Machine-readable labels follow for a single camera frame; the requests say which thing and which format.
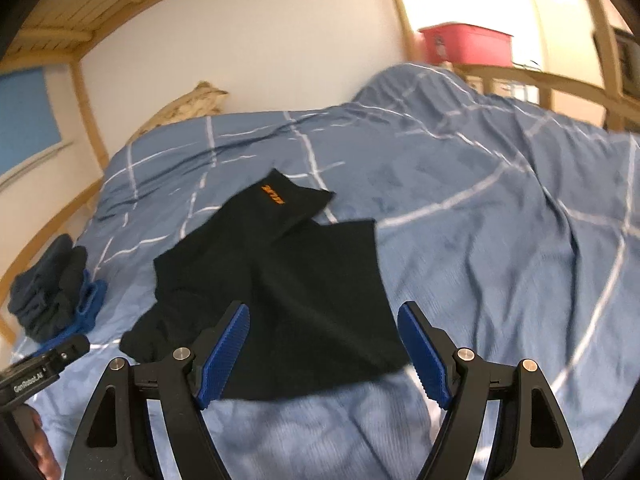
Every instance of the beige patterned pillow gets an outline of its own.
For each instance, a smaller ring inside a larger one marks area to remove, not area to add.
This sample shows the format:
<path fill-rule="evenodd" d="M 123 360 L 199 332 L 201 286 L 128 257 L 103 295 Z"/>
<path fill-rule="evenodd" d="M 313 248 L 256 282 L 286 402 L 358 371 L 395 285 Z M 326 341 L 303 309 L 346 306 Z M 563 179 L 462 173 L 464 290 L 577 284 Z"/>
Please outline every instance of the beige patterned pillow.
<path fill-rule="evenodd" d="M 180 121 L 207 115 L 220 115 L 222 113 L 222 103 L 227 95 L 228 92 L 216 88 L 208 81 L 200 81 L 191 92 L 170 102 L 140 126 L 131 136 L 128 144 L 158 126 L 179 123 Z"/>

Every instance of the silver screw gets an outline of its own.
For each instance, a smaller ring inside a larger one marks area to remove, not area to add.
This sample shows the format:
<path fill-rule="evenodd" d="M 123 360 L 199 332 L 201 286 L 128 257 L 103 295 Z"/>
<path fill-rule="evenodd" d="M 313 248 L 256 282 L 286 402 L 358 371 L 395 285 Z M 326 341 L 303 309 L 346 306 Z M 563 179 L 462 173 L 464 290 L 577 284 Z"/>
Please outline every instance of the silver screw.
<path fill-rule="evenodd" d="M 109 368 L 111 368 L 111 370 L 120 370 L 125 363 L 126 361 L 122 357 L 116 357 L 109 363 Z"/>
<path fill-rule="evenodd" d="M 533 359 L 524 359 L 524 361 L 522 362 L 522 367 L 527 372 L 535 372 L 538 369 L 538 363 Z"/>
<path fill-rule="evenodd" d="M 461 348 L 458 350 L 458 357 L 463 361 L 473 361 L 476 354 L 474 354 L 474 351 L 469 348 Z"/>
<path fill-rule="evenodd" d="M 188 348 L 185 348 L 184 346 L 181 346 L 180 348 L 176 348 L 174 350 L 174 359 L 176 359 L 177 361 L 184 361 L 190 355 L 191 355 L 191 350 L 189 350 Z"/>

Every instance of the window sill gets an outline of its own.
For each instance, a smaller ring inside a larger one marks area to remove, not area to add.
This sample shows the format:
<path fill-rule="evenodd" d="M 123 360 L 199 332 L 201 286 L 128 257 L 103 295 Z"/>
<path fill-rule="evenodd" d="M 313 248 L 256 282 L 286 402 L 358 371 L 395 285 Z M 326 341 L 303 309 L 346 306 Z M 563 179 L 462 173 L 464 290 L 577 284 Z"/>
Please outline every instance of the window sill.
<path fill-rule="evenodd" d="M 61 142 L 55 143 L 53 146 L 49 146 L 46 150 L 42 150 L 35 155 L 31 155 L 26 160 L 22 161 L 20 164 L 11 168 L 6 173 L 0 175 L 0 191 L 2 191 L 5 187 L 11 184 L 14 180 L 21 177 L 28 171 L 31 171 L 33 168 L 36 168 L 41 163 L 43 163 L 48 158 L 54 156 L 60 150 L 63 150 L 67 146 L 73 143 L 72 140 L 62 140 Z"/>

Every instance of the bed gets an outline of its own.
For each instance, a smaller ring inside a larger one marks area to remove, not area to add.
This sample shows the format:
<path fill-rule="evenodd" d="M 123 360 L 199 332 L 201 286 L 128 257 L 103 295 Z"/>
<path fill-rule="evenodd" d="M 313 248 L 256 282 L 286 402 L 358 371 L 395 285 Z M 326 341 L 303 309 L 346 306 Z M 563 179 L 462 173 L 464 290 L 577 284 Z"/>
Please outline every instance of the bed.
<path fill-rule="evenodd" d="M 110 284 L 92 351 L 32 399 L 64 463 L 120 335 L 154 302 L 152 260 L 277 168 L 337 193 L 319 222 L 375 218 L 397 314 L 415 300 L 456 345 L 537 360 L 585 462 L 640 376 L 638 144 L 551 111 L 483 96 L 406 63 L 325 110 L 197 118 L 118 152 L 79 243 Z M 21 340 L 16 357 L 35 349 Z M 158 455 L 177 479 L 162 416 Z M 482 478 L 490 405 L 470 478 Z M 414 478 L 442 414 L 411 368 L 284 402 L 225 400 L 204 419 L 233 478 Z"/>

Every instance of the red storage bin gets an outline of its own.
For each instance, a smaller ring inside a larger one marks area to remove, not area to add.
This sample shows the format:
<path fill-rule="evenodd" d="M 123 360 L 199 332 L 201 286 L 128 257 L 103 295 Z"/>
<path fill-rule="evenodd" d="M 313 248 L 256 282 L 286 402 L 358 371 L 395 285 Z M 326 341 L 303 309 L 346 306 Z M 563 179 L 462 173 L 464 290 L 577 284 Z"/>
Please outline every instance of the red storage bin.
<path fill-rule="evenodd" d="M 443 23 L 420 29 L 426 62 L 512 66 L 511 35 L 466 23 Z"/>

